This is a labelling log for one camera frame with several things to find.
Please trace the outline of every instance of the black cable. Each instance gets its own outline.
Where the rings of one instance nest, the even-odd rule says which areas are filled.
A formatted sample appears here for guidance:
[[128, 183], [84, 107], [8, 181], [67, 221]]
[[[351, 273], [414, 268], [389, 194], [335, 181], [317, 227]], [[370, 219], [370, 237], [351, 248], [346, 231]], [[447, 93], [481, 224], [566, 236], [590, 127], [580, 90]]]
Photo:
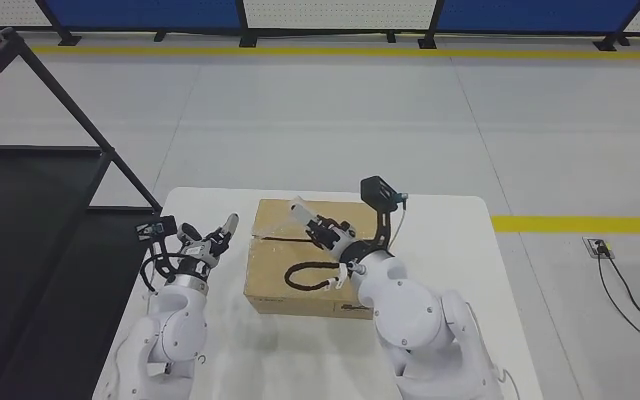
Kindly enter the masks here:
[[600, 262], [600, 260], [601, 260], [601, 257], [600, 257], [600, 254], [598, 254], [598, 270], [600, 271], [600, 281], [602, 282], [602, 287], [604, 288], [604, 291], [607, 293], [607, 296], [609, 297], [609, 300], [611, 301], [611, 304], [613, 304], [613, 306], [616, 308], [616, 310], [618, 310], [618, 313], [620, 313], [622, 318], [624, 318], [624, 320], [627, 321], [627, 323], [629, 325], [631, 325], [633, 327], [633, 329], [636, 330], [636, 332], [640, 333], [640, 329], [638, 329], [638, 327], [635, 326], [633, 324], [633, 322], [631, 322], [631, 320], [629, 318], [627, 318], [627, 316], [622, 312], [622, 310], [620, 310], [620, 307], [618, 307], [616, 302], [611, 297], [611, 294], [609, 293], [609, 289], [607, 289], [607, 284], [604, 283], [604, 277], [602, 276], [602, 263]]
[[636, 310], [640, 311], [640, 306], [638, 306], [638, 303], [636, 303], [636, 299], [633, 297], [633, 294], [631, 293], [631, 289], [629, 288], [627, 281], [624, 279], [624, 277], [620, 273], [618, 266], [616, 265], [615, 262], [613, 262], [613, 259], [611, 258], [611, 256], [607, 256], [607, 258], [609, 259], [609, 262], [611, 263], [611, 265], [613, 265], [613, 268], [615, 268], [616, 273], [618, 274], [618, 276], [620, 277], [620, 280], [624, 284], [624, 287], [627, 289], [627, 294], [629, 295], [629, 299], [631, 299], [633, 306], [636, 308]]
[[[145, 268], [147, 268], [147, 265], [149, 265], [150, 262], [156, 261], [160, 258], [165, 258], [165, 257], [167, 258], [167, 261], [169, 260], [169, 258], [193, 258], [194, 260], [197, 260], [197, 258], [195, 257], [189, 256], [186, 254], [180, 254], [180, 253], [155, 254], [147, 258], [146, 260], [144, 260], [144, 262], [142, 263], [142, 266], [140, 267], [140, 277], [142, 277], [142, 282], [144, 282], [144, 285], [147, 287], [147, 289], [149, 289], [153, 293], [156, 292], [156, 289], [151, 285], [151, 282], [149, 282], [149, 278], [147, 277], [147, 271], [145, 270]], [[163, 277], [168, 278], [168, 276], [174, 273], [173, 271], [177, 271], [177, 269], [175, 269], [173, 266], [171, 268], [172, 268], [172, 271], [170, 272], [170, 274], [166, 274], [166, 272], [161, 271], [161, 268], [156, 268], [156, 271], [158, 271], [158, 273]]]
[[340, 264], [338, 263], [333, 263], [333, 262], [320, 262], [320, 261], [308, 261], [308, 262], [303, 262], [303, 263], [299, 263], [299, 264], [295, 264], [292, 265], [287, 272], [285, 272], [284, 274], [284, 281], [287, 283], [287, 285], [289, 285], [290, 287], [296, 289], [296, 290], [301, 290], [303, 292], [311, 292], [314, 290], [319, 290], [322, 289], [325, 286], [329, 285], [329, 280], [324, 280], [318, 284], [315, 285], [301, 285], [299, 283], [295, 283], [291, 280], [291, 275], [293, 275], [294, 273], [298, 272], [298, 271], [302, 271], [303, 269], [308, 269], [308, 268], [318, 268], [318, 269], [338, 269], [340, 267]]

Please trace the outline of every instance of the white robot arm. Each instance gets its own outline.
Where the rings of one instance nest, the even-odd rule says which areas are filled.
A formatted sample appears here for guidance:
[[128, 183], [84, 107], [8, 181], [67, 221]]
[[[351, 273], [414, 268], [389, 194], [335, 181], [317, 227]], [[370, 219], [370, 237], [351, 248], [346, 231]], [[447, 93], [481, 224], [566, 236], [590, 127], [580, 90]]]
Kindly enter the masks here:
[[[353, 227], [293, 202], [291, 213], [311, 241], [346, 265], [358, 300], [374, 310], [378, 338], [393, 364], [405, 400], [499, 400], [498, 374], [473, 311], [456, 291], [439, 294], [410, 280], [388, 251], [389, 215], [406, 194], [380, 177], [361, 183], [362, 200], [378, 213], [373, 241], [355, 239]], [[341, 277], [335, 280], [340, 285]]]
[[[151, 298], [149, 313], [132, 328], [116, 352], [116, 376], [107, 388], [108, 400], [188, 400], [193, 385], [195, 360], [206, 341], [204, 307], [209, 290], [207, 278], [238, 225], [232, 214], [216, 231], [202, 238], [188, 224], [182, 224], [178, 239], [182, 248], [169, 257], [179, 257], [177, 269], [164, 258], [155, 266], [167, 278], [165, 286]], [[143, 280], [152, 292], [144, 267]], [[164, 371], [149, 375], [149, 364], [164, 364]]]

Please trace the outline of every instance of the gray floor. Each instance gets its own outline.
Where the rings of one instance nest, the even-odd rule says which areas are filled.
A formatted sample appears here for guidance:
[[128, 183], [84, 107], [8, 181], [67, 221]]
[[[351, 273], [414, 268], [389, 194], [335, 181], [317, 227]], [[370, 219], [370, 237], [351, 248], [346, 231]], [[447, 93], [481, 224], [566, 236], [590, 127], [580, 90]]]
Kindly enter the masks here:
[[[638, 62], [43, 60], [161, 202], [177, 186], [357, 191], [380, 174], [412, 193], [480, 196], [494, 215], [640, 214]], [[0, 144], [91, 144], [20, 62], [0, 74], [0, 132]], [[94, 203], [144, 201], [109, 171]], [[635, 399], [640, 335], [608, 303], [580, 236], [498, 238], [545, 398]], [[640, 237], [608, 238], [640, 287]]]

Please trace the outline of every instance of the yellow floor line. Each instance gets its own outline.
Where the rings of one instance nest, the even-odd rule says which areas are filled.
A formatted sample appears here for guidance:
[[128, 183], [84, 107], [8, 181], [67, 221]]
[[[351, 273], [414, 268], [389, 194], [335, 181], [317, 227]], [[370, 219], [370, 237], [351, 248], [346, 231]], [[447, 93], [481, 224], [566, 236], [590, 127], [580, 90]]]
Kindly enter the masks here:
[[496, 232], [640, 234], [640, 217], [491, 217]]
[[73, 47], [33, 46], [38, 54], [115, 56], [363, 56], [363, 57], [470, 57], [553, 60], [638, 60], [640, 52], [538, 51], [538, 50], [420, 50], [372, 48], [257, 47]]

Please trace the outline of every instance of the brown cardboard box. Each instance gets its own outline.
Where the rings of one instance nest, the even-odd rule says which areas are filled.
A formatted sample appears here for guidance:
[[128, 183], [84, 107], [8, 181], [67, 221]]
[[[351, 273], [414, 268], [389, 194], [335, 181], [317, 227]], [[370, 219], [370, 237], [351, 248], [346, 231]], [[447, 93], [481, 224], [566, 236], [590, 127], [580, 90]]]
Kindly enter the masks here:
[[[376, 214], [363, 203], [308, 202], [319, 214], [338, 222], [349, 221], [359, 238], [372, 238]], [[244, 294], [261, 314], [310, 315], [320, 317], [371, 319], [370, 309], [358, 302], [351, 282], [341, 289], [304, 292], [284, 281], [284, 274], [294, 264], [306, 261], [330, 262], [327, 253], [311, 243], [259, 239], [267, 235], [279, 239], [309, 239], [300, 224], [283, 225], [289, 215], [289, 200], [261, 200], [256, 213], [249, 249]], [[337, 269], [305, 269], [292, 280], [311, 285], [334, 277]]]

